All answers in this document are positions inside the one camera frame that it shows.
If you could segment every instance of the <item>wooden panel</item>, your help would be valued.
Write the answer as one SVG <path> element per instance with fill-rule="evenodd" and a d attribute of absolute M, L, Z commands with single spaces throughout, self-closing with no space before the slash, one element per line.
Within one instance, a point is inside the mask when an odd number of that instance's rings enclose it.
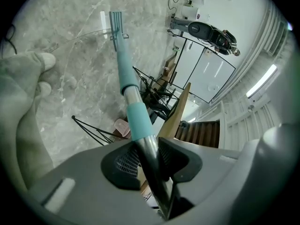
<path fill-rule="evenodd" d="M 179 128 L 177 129 L 177 132 L 176 132 L 175 137 L 176 137 L 177 139 L 180 140 L 180 137 L 181 137 L 182 132 L 183 132 L 183 128 L 179 127 Z"/>
<path fill-rule="evenodd" d="M 212 131 L 212 125 L 211 123 L 206 125 L 205 128 L 205 135 L 203 140 L 203 146 L 209 147 L 210 146 L 210 140 L 211 140 L 211 131 Z"/>
<path fill-rule="evenodd" d="M 181 95 L 179 96 L 179 101 L 176 106 L 176 109 L 175 109 L 173 115 L 161 127 L 161 129 L 157 135 L 157 140 L 159 137 L 165 137 L 165 138 L 174 138 L 175 137 L 179 123 L 181 121 L 183 110 L 187 103 L 190 87 L 191 87 L 191 83 L 188 83 L 186 85 L 185 89 L 183 90 L 183 92 L 181 93 Z"/>
<path fill-rule="evenodd" d="M 197 141 L 198 132 L 199 132 L 199 126 L 200 126 L 200 124 L 197 122 L 197 123 L 195 124 L 194 132 L 193 132 L 193 140 L 192 140 L 192 143 L 194 143 L 194 144 L 196 144 L 196 141 Z"/>
<path fill-rule="evenodd" d="M 219 140 L 220 140 L 220 123 L 216 123 L 217 125 L 217 132 L 216 132 L 216 145 L 215 148 L 219 148 Z"/>
<path fill-rule="evenodd" d="M 186 127 L 186 128 L 184 128 L 184 129 L 182 130 L 182 133 L 181 133 L 181 136 L 180 136 L 180 139 L 179 139 L 179 140 L 185 141 L 185 139 L 186 139 L 186 137 L 187 137 L 187 134 L 188 134 L 188 128 Z"/>
<path fill-rule="evenodd" d="M 186 139 L 186 141 L 188 143 L 191 140 L 194 128 L 195 128 L 195 124 L 194 123 L 189 124 L 189 126 L 188 126 L 188 132 L 187 132 L 187 139 Z"/>
<path fill-rule="evenodd" d="M 141 193 L 143 193 L 147 187 L 148 187 L 148 181 L 145 180 L 144 183 L 142 183 L 141 185 L 141 189 L 140 189 Z"/>
<path fill-rule="evenodd" d="M 206 129 L 206 123 L 201 123 L 201 128 L 199 133 L 199 141 L 198 144 L 204 146 L 204 134 L 205 134 L 205 129 Z"/>
<path fill-rule="evenodd" d="M 175 58 L 176 56 L 172 56 L 167 62 L 165 62 L 165 67 L 168 68 L 169 70 L 164 70 L 163 75 L 164 76 L 169 76 L 171 77 L 174 68 L 175 68 Z"/>
<path fill-rule="evenodd" d="M 215 148 L 216 147 L 216 143 L 217 143 L 217 124 L 218 123 L 214 123 L 212 125 L 212 132 L 211 132 L 211 147 Z"/>
<path fill-rule="evenodd" d="M 174 83 L 174 79 L 176 78 L 177 72 L 175 71 L 174 76 L 172 77 L 172 80 L 170 81 L 170 83 Z"/>
<path fill-rule="evenodd" d="M 161 86 L 163 86 L 164 84 L 164 80 L 169 81 L 169 77 L 168 76 L 162 76 L 160 79 L 158 79 L 156 82 L 153 82 L 152 88 L 153 89 L 159 89 Z"/>

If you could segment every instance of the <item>fluorescent light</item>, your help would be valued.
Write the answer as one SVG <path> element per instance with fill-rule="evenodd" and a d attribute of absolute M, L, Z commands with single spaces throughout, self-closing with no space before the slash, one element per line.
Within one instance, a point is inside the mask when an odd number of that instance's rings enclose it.
<path fill-rule="evenodd" d="M 224 62 L 224 61 L 222 61 L 222 62 L 221 62 L 221 65 L 219 66 L 219 68 L 218 68 L 218 70 L 217 70 L 217 72 L 216 72 L 216 75 L 215 75 L 215 77 L 218 75 L 218 73 L 219 73 L 219 71 L 220 71 L 221 67 L 223 66 L 223 62 Z"/>
<path fill-rule="evenodd" d="M 100 12 L 101 25 L 103 29 L 103 33 L 106 33 L 106 19 L 105 19 L 105 11 Z"/>
<path fill-rule="evenodd" d="M 269 70 L 262 76 L 262 78 L 257 82 L 257 84 L 254 85 L 253 88 L 251 88 L 247 93 L 246 96 L 250 98 L 254 93 L 256 93 L 257 90 L 259 90 L 266 81 L 273 75 L 273 73 L 277 70 L 277 67 L 273 64 Z"/>
<path fill-rule="evenodd" d="M 193 119 L 191 119 L 190 121 L 188 121 L 188 122 L 193 122 L 193 121 L 195 121 L 196 120 L 196 118 L 193 118 Z"/>
<path fill-rule="evenodd" d="M 289 31 L 292 31 L 293 30 L 293 27 L 292 27 L 292 25 L 288 22 L 287 23 L 287 29 L 289 30 Z"/>
<path fill-rule="evenodd" d="M 209 64 L 210 63 L 208 62 L 207 65 L 206 65 L 206 67 L 205 67 L 205 70 L 203 71 L 203 73 L 205 73 L 205 71 L 206 71 L 206 69 L 207 69 L 207 67 L 208 67 Z"/>

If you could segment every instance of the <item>scooter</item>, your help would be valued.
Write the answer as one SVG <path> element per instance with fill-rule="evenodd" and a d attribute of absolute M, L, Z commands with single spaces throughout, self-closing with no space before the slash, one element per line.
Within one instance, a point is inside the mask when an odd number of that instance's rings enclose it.
<path fill-rule="evenodd" d="M 172 18 L 171 29 L 179 29 L 188 32 L 193 37 L 208 42 L 211 46 L 221 49 L 230 49 L 231 40 L 226 33 L 220 29 L 203 22 L 193 22 L 187 19 Z"/>

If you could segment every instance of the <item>metal pole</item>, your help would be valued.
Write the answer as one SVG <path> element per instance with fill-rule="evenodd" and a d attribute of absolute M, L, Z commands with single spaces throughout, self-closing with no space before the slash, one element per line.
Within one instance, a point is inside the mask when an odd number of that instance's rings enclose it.
<path fill-rule="evenodd" d="M 127 105 L 143 102 L 136 86 L 125 88 L 124 98 Z M 157 140 L 154 135 L 151 135 L 135 142 L 148 184 L 162 213 L 165 218 L 168 219 L 171 207 L 173 181 L 171 178 L 166 178 L 164 174 L 164 165 L 162 164 L 162 158 L 159 154 Z"/>

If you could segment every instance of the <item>gray marble floor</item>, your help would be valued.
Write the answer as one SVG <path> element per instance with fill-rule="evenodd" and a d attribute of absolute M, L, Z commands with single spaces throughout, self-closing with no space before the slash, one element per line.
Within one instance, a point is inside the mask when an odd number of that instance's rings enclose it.
<path fill-rule="evenodd" d="M 55 67 L 41 77 L 51 84 L 52 93 L 37 112 L 55 165 L 99 146 L 73 122 L 72 115 L 111 132 L 114 121 L 125 116 L 116 53 L 110 34 L 108 38 L 104 34 L 104 29 L 110 31 L 108 12 L 114 10 L 123 12 L 133 65 L 157 77 L 173 53 L 173 38 L 166 33 L 173 12 L 168 0 L 28 0 L 14 20 L 18 52 L 50 52 L 57 58 Z M 8 45 L 4 47 L 4 57 L 12 52 Z"/>

